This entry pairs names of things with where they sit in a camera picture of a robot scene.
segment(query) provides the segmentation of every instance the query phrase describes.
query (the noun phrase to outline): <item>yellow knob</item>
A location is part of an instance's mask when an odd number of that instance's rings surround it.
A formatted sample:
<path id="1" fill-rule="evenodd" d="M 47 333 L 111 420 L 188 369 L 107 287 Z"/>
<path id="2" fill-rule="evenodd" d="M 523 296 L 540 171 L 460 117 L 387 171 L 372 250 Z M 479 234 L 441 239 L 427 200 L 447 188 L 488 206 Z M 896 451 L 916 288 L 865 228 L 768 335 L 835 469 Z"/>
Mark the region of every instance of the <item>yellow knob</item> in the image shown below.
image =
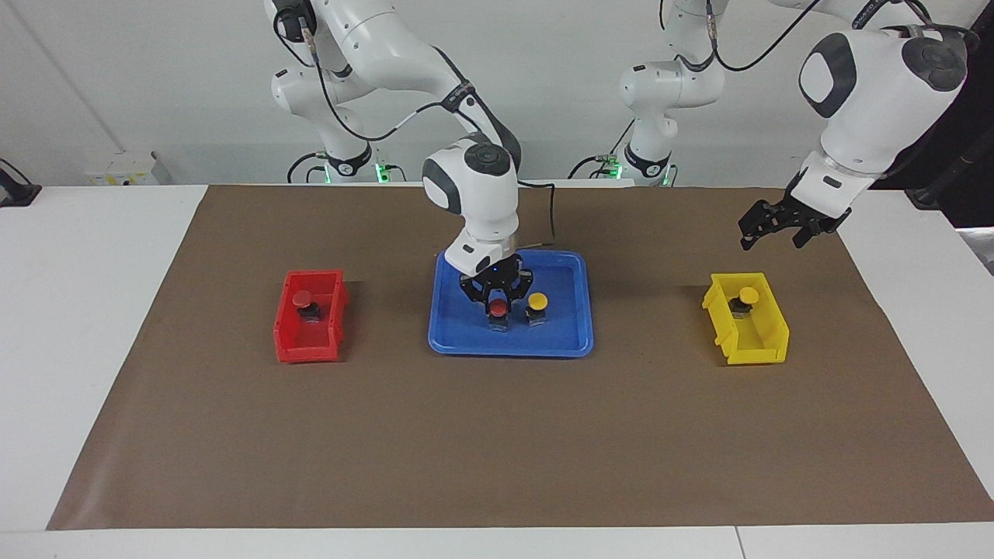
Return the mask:
<path id="1" fill-rule="evenodd" d="M 759 291 L 752 287 L 743 287 L 739 290 L 739 300 L 745 304 L 756 304 L 759 302 Z"/>
<path id="2" fill-rule="evenodd" d="M 528 296 L 528 307 L 534 310 L 545 310 L 549 306 L 549 298 L 544 293 L 532 293 Z"/>

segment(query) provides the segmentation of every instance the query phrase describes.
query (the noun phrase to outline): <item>brown table surface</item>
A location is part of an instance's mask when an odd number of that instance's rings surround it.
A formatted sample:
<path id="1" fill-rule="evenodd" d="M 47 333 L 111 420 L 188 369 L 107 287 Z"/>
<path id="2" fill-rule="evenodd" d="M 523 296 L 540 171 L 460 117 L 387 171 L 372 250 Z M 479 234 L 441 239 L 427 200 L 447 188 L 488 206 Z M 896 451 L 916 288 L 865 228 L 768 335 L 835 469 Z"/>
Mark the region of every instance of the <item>brown table surface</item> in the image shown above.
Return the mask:
<path id="1" fill-rule="evenodd" d="M 211 187 L 50 529 L 668 526 L 994 520 L 842 243 L 739 247 L 760 196 L 564 190 L 589 271 L 582 360 L 442 357 L 419 189 Z M 522 244 L 546 240 L 522 195 Z M 346 361 L 276 363 L 289 270 L 345 270 Z M 764 272 L 787 362 L 724 364 L 701 300 Z"/>

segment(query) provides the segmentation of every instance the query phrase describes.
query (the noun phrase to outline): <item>white tabletop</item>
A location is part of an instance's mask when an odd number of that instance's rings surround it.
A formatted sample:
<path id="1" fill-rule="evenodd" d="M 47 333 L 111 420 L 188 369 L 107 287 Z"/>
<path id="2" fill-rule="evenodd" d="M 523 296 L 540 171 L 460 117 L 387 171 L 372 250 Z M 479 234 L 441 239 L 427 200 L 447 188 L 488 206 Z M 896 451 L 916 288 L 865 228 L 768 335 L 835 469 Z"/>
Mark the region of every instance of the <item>white tabletop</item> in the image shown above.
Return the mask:
<path id="1" fill-rule="evenodd" d="M 50 188 L 0 210 L 0 557 L 994 557 L 994 523 L 44 532 L 205 191 Z M 865 194 L 841 234 L 994 492 L 994 278 L 902 193 Z"/>

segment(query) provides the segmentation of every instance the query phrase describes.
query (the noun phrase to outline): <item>white robot link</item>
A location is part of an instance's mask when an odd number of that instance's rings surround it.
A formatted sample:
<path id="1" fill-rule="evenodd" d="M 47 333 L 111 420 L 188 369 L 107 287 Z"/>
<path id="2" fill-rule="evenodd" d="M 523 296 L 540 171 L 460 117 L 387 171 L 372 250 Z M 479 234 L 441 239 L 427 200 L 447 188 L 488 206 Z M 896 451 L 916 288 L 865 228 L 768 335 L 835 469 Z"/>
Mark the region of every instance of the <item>white robot link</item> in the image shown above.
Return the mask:
<path id="1" fill-rule="evenodd" d="M 467 135 L 432 154 L 422 170 L 428 198 L 465 219 L 445 259 L 462 274 L 473 300 L 486 303 L 492 290 L 505 291 L 509 301 L 524 297 L 532 275 L 516 254 L 521 145 L 452 60 L 416 37 L 386 0 L 264 5 L 273 30 L 300 64 L 275 75 L 273 96 L 317 127 L 328 170 L 339 180 L 362 180 L 370 142 L 388 137 L 419 112 L 440 106 L 458 119 Z M 368 137 L 359 117 L 339 104 L 380 88 L 425 92 L 437 101 L 386 134 Z"/>
<path id="2" fill-rule="evenodd" d="M 966 81 L 960 31 L 935 25 L 914 2 L 767 1 L 836 16 L 852 30 L 823 39 L 801 69 L 801 92 L 828 126 L 783 200 L 760 200 L 739 221 L 745 250 L 787 228 L 800 228 L 797 248 L 834 233 L 853 200 L 934 125 Z M 718 56 L 718 23 L 727 6 L 728 0 L 675 0 L 664 36 L 676 59 L 636 66 L 622 78 L 622 98 L 635 113 L 631 141 L 616 154 L 624 161 L 622 176 L 658 184 L 668 173 L 677 134 L 667 112 L 721 96 L 725 63 Z"/>

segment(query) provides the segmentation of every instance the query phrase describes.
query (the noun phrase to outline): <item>yellow container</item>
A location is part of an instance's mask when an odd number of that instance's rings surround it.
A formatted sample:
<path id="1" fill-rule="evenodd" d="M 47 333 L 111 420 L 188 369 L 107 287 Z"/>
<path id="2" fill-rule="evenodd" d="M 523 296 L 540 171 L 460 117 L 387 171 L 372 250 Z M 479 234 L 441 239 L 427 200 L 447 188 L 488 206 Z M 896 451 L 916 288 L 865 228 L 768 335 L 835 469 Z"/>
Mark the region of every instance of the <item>yellow container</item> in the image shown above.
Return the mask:
<path id="1" fill-rule="evenodd" d="M 763 274 L 712 274 L 704 308 L 715 325 L 715 345 L 729 365 L 782 363 L 787 358 L 790 330 Z M 732 299 L 752 303 L 743 318 L 732 316 Z"/>

